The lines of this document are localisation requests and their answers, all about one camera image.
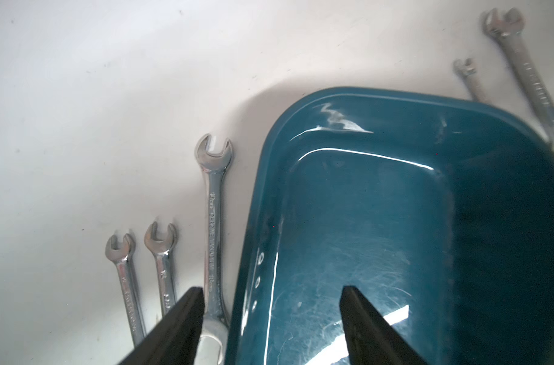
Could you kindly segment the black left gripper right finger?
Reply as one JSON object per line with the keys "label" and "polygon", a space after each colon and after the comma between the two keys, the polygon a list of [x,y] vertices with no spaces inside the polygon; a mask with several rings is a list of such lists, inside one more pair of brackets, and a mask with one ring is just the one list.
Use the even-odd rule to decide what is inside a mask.
{"label": "black left gripper right finger", "polygon": [[355,286],[343,287],[339,309],[351,364],[425,363]]}

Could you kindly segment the small steel wrench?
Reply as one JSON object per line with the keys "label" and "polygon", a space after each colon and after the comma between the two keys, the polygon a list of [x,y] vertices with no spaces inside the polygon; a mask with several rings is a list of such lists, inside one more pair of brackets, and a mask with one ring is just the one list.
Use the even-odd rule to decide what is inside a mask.
{"label": "small steel wrench", "polygon": [[158,239],[158,222],[156,221],[149,226],[144,236],[145,246],[155,258],[161,314],[163,317],[170,312],[176,303],[171,254],[177,241],[177,231],[173,224],[167,225],[165,237],[161,240]]}

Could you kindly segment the longest steel wrench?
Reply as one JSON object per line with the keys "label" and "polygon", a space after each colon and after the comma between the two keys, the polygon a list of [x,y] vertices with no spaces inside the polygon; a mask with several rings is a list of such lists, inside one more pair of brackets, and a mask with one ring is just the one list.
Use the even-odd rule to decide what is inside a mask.
{"label": "longest steel wrench", "polygon": [[211,134],[203,135],[195,149],[196,162],[202,171],[205,182],[206,260],[202,337],[218,344],[219,352],[216,363],[224,364],[228,346],[229,323],[221,279],[221,207],[223,182],[232,161],[233,146],[227,139],[222,151],[215,154],[209,150],[211,140]]}

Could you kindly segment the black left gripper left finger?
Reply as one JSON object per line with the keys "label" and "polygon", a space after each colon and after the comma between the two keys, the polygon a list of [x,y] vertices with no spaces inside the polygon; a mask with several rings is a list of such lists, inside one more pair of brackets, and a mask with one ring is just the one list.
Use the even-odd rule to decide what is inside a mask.
{"label": "black left gripper left finger", "polygon": [[193,365],[204,310],[203,289],[191,287],[121,363]]}

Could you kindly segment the slim steel wrench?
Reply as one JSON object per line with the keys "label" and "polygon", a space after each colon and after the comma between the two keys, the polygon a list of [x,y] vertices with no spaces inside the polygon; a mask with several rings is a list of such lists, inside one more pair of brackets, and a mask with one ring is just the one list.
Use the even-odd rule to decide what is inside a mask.
{"label": "slim steel wrench", "polygon": [[453,62],[453,68],[455,73],[461,77],[474,101],[484,104],[490,103],[490,100],[479,81],[474,59],[457,59]]}

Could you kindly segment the smallest steel wrench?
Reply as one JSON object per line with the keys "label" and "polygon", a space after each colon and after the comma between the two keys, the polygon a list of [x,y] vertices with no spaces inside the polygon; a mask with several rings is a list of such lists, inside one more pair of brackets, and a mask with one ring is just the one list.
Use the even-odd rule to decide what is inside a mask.
{"label": "smallest steel wrench", "polygon": [[137,347],[145,338],[145,327],[138,298],[135,270],[132,264],[134,252],[135,240],[130,234],[124,234],[121,242],[117,235],[112,235],[105,247],[105,256],[117,269],[132,342]]}

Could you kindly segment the medium steel wrench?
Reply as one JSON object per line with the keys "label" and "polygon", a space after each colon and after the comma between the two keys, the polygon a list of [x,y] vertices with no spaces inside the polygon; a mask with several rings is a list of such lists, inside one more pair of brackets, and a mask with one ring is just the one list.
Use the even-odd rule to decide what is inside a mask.
{"label": "medium steel wrench", "polygon": [[507,12],[492,9],[483,21],[485,33],[502,49],[554,151],[554,101],[526,47],[524,27],[524,17],[516,8]]}

